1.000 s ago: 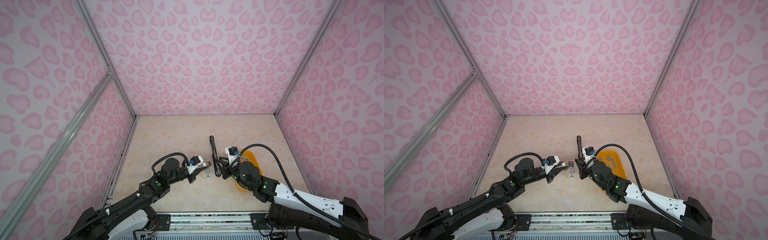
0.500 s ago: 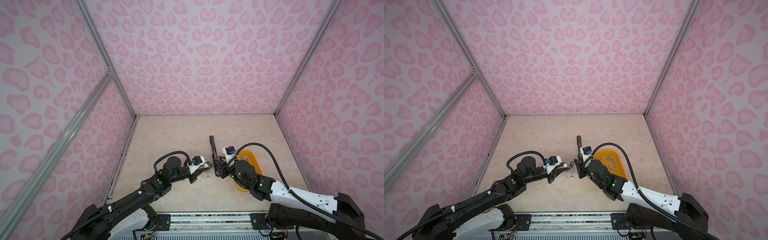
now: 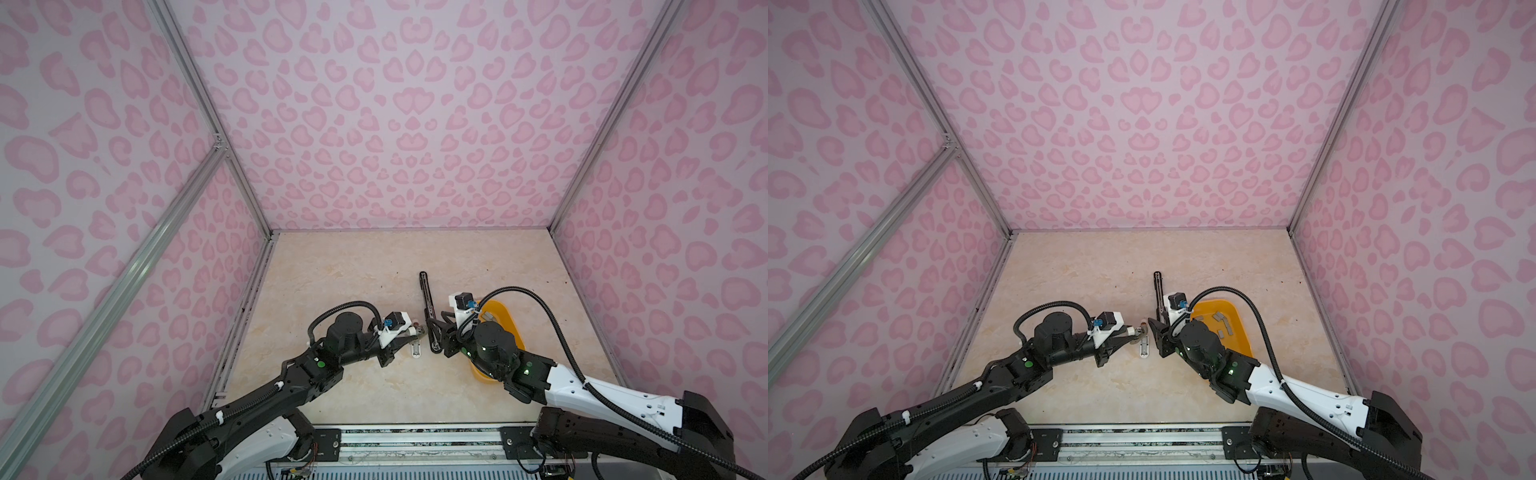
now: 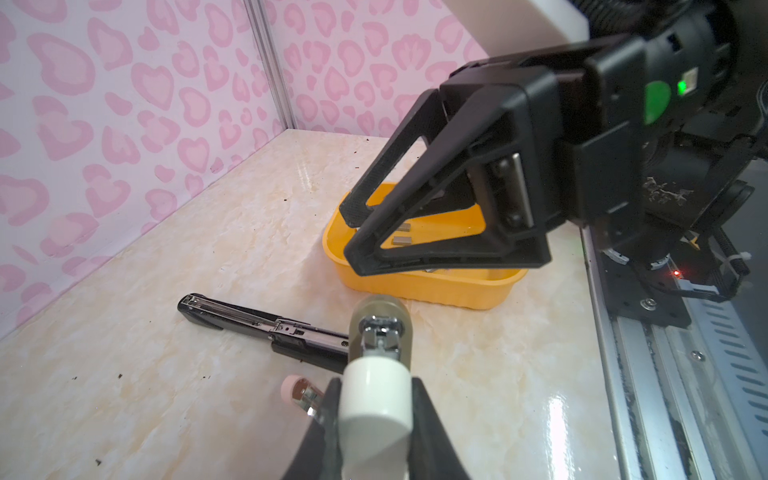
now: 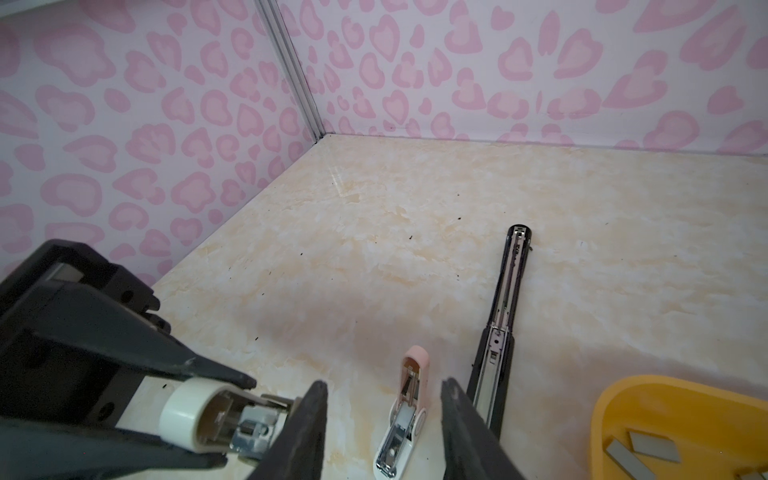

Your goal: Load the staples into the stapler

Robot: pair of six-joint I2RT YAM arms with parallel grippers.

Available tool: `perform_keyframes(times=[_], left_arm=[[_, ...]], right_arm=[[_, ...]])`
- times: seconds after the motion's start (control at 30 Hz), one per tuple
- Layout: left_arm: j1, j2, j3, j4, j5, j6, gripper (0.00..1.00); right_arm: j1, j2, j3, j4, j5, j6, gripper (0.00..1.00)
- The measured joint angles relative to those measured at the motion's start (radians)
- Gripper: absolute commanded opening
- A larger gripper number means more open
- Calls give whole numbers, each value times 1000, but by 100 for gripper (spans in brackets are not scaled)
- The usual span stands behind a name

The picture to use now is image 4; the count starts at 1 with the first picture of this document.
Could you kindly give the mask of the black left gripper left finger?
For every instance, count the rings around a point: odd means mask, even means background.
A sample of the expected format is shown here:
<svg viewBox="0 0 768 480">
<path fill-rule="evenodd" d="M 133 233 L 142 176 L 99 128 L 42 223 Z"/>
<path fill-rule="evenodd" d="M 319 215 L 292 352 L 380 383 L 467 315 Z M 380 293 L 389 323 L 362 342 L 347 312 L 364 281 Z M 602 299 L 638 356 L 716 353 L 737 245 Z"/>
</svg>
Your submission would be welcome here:
<svg viewBox="0 0 768 480">
<path fill-rule="evenodd" d="M 338 431 L 342 381 L 333 378 L 324 392 L 322 420 L 312 418 L 304 437 L 283 474 L 283 479 L 341 479 L 343 459 Z"/>
</svg>

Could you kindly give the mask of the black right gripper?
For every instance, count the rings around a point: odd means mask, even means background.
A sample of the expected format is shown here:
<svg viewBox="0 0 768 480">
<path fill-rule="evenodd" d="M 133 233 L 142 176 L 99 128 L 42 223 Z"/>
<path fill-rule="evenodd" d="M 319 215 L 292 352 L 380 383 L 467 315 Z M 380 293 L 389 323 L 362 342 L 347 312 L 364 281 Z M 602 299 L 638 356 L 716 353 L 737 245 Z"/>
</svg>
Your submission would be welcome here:
<svg viewBox="0 0 768 480">
<path fill-rule="evenodd" d="M 637 235 L 645 47 L 624 34 L 491 57 L 418 96 L 339 206 L 353 270 L 539 268 L 551 260 L 546 212 L 601 240 Z M 384 246 L 409 220 L 476 207 L 478 233 Z"/>
</svg>

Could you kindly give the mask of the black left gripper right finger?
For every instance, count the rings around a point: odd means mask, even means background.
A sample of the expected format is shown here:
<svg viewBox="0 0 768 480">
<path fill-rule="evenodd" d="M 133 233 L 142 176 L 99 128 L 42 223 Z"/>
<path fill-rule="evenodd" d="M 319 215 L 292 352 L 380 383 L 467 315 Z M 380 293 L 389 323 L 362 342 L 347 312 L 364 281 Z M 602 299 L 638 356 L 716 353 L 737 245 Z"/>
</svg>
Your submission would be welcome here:
<svg viewBox="0 0 768 480">
<path fill-rule="evenodd" d="M 412 379 L 413 430 L 408 454 L 409 478 L 468 480 L 423 381 Z"/>
</svg>

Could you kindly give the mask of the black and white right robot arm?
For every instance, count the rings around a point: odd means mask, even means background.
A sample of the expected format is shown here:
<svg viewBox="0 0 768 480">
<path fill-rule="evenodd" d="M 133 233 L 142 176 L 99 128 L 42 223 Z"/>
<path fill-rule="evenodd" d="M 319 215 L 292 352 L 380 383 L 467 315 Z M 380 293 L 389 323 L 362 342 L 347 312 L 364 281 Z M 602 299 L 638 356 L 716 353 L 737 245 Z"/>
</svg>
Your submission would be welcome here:
<svg viewBox="0 0 768 480">
<path fill-rule="evenodd" d="M 607 310 L 688 326 L 671 254 L 750 196 L 767 148 L 763 1 L 580 1 L 588 41 L 473 61 L 418 97 L 342 201 L 361 276 L 524 268 L 587 228 Z"/>
</svg>

